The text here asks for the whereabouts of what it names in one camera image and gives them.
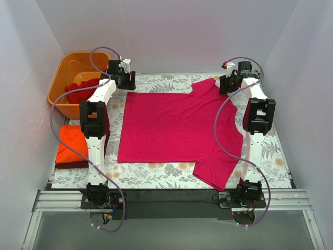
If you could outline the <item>magenta t shirt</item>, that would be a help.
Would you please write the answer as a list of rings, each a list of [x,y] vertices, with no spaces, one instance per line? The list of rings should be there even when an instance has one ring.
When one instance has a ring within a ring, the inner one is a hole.
[[[194,162],[196,178],[223,190],[242,151],[237,108],[213,78],[191,87],[190,93],[127,94],[118,162]]]

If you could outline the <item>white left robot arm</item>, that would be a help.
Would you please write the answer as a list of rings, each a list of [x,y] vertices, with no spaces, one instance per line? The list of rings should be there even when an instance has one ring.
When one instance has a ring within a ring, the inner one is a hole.
[[[110,136],[107,103],[118,89],[136,89],[130,59],[109,60],[108,68],[101,74],[93,95],[79,104],[80,126],[89,159],[86,196],[99,208],[106,208],[111,201],[107,178],[101,173],[105,172],[105,147]]]

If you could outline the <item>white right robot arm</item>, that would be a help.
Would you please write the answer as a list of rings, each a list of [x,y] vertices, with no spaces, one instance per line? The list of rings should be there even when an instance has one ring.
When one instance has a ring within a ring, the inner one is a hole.
[[[252,71],[250,61],[240,61],[238,66],[224,62],[225,75],[219,77],[219,93],[229,94],[243,89],[248,98],[242,128],[245,131],[246,154],[239,184],[233,195],[241,207],[254,206],[263,201],[262,183],[259,170],[264,139],[273,125],[276,102],[263,92],[260,76]]]

